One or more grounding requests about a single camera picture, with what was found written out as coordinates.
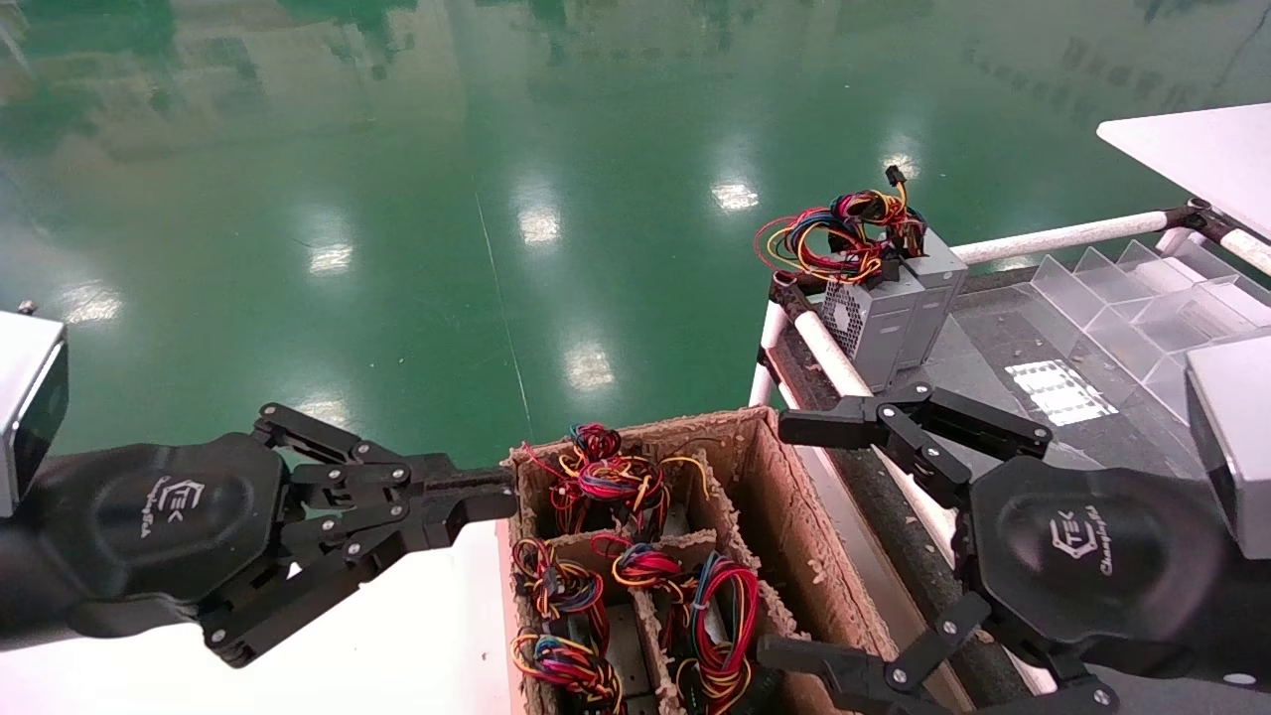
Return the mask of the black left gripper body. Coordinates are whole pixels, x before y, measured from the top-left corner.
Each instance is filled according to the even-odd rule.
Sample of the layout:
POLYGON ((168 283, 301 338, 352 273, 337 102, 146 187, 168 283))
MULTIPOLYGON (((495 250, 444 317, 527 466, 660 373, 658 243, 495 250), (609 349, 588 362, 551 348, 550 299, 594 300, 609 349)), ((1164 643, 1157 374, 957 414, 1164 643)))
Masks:
POLYGON ((15 511, 15 634, 135 638, 193 621, 266 552, 286 472, 245 434, 50 458, 15 511))

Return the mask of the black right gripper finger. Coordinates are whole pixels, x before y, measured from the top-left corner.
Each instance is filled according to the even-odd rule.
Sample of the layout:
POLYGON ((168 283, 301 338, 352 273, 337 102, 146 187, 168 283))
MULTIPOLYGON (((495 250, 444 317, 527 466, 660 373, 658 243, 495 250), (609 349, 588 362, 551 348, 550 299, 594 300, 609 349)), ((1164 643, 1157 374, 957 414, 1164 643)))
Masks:
MULTIPOLYGON (((834 706, 858 714, 948 714, 921 697, 924 685, 974 632, 991 618, 981 596, 963 594, 933 626, 916 638, 896 660, 885 660, 860 648, 785 638, 761 638, 758 660, 766 668, 794 671, 822 679, 834 706)), ((1116 714, 1113 690, 1077 662, 1054 671, 1057 690, 979 709, 977 714, 1116 714)))
POLYGON ((1000 462, 1043 458, 1052 431, 929 384, 881 395, 844 395, 831 410, 783 410, 777 437, 785 444, 839 451, 877 448, 944 508, 966 508, 972 471, 939 444, 949 439, 1000 462))

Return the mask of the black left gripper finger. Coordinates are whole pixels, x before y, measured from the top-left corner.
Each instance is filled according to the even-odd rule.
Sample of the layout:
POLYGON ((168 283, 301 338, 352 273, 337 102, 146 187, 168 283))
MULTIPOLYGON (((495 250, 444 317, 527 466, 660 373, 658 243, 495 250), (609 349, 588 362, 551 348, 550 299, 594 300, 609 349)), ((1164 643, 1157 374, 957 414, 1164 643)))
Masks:
POLYGON ((512 517, 519 511, 508 469, 461 469, 440 452, 397 453, 281 403, 261 408, 253 434, 269 448, 299 453, 289 481, 305 505, 384 508, 394 517, 512 517))
POLYGON ((449 549, 465 525, 517 509, 512 493, 431 493, 281 525, 263 556, 200 607, 205 644, 245 668, 400 558, 449 549))

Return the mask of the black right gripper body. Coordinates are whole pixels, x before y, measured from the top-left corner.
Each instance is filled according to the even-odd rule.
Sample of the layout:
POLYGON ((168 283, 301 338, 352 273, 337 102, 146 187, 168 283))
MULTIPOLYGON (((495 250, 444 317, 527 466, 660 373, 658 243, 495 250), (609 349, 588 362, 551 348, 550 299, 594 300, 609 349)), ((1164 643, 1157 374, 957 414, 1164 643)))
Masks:
POLYGON ((1207 486, 1018 457, 967 490, 971 587, 1017 657, 1190 659, 1234 544, 1207 486))

